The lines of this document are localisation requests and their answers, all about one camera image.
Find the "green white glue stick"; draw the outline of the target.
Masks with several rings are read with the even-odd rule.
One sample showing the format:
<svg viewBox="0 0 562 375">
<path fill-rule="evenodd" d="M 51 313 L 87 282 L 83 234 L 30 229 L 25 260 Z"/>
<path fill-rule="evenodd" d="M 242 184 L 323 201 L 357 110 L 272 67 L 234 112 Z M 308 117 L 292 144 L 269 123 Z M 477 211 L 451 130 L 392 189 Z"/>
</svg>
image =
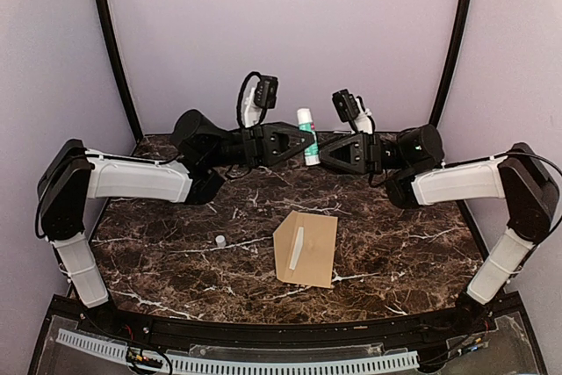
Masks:
<svg viewBox="0 0 562 375">
<path fill-rule="evenodd" d="M 311 110 L 309 108 L 299 108 L 297 110 L 297 117 L 299 129 L 309 132 L 313 136 L 313 143 L 304 150 L 305 164 L 306 166 L 318 165 L 321 161 Z"/>
</svg>

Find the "white glue stick cap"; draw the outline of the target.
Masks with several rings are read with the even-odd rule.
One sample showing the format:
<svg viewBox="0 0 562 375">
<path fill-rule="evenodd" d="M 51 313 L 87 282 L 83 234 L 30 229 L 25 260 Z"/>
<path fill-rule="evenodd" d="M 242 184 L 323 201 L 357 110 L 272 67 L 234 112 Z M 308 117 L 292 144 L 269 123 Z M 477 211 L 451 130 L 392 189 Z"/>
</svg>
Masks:
<svg viewBox="0 0 562 375">
<path fill-rule="evenodd" d="M 216 241 L 217 246 L 220 247 L 220 248 L 224 248 L 226 246 L 226 243 L 227 243 L 226 238 L 223 235 L 218 235 L 215 238 L 215 241 Z"/>
</svg>

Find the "brown kraft paper envelope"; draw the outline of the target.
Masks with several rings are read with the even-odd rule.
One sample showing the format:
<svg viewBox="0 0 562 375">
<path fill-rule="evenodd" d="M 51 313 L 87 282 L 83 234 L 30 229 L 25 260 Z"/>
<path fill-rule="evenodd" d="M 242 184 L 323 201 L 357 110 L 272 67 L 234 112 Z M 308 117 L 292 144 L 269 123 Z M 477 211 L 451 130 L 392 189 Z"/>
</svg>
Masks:
<svg viewBox="0 0 562 375">
<path fill-rule="evenodd" d="M 283 283 L 330 288 L 335 258 L 336 217 L 291 211 L 273 233 L 277 279 Z M 289 270 L 299 227 L 304 246 L 295 270 Z"/>
</svg>

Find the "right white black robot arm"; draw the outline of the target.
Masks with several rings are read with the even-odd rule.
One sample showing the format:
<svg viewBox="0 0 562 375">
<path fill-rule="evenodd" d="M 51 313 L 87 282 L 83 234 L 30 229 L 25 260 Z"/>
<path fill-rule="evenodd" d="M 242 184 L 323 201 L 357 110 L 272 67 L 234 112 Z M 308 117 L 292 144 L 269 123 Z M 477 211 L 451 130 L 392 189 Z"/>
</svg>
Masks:
<svg viewBox="0 0 562 375">
<path fill-rule="evenodd" d="M 506 230 L 466 287 L 473 301 L 464 301 L 448 316 L 449 328 L 465 335 L 482 319 L 479 304 L 490 302 L 560 225 L 555 215 L 560 189 L 549 172 L 556 164 L 524 142 L 489 157 L 450 164 L 443 159 L 442 138 L 432 125 L 409 128 L 390 140 L 378 133 L 353 133 L 320 147 L 321 163 L 332 170 L 385 175 L 386 195 L 401 209 L 475 198 L 506 201 Z"/>
</svg>

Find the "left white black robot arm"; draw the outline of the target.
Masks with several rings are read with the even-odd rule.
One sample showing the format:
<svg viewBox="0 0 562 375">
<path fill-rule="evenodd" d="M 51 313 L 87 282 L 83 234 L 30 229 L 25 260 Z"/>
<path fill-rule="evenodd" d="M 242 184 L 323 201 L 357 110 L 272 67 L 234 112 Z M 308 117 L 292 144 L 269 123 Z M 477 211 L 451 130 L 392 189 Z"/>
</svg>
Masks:
<svg viewBox="0 0 562 375">
<path fill-rule="evenodd" d="M 168 160 L 108 155 L 66 141 L 41 177 L 34 229 L 54 247 L 90 323 L 105 336 L 124 328 L 85 235 L 83 214 L 91 198 L 148 198 L 204 205 L 225 179 L 218 167 L 271 167 L 302 153 L 314 135 L 276 122 L 234 130 L 215 126 L 200 111 L 185 112 L 169 137 L 177 156 Z"/>
</svg>

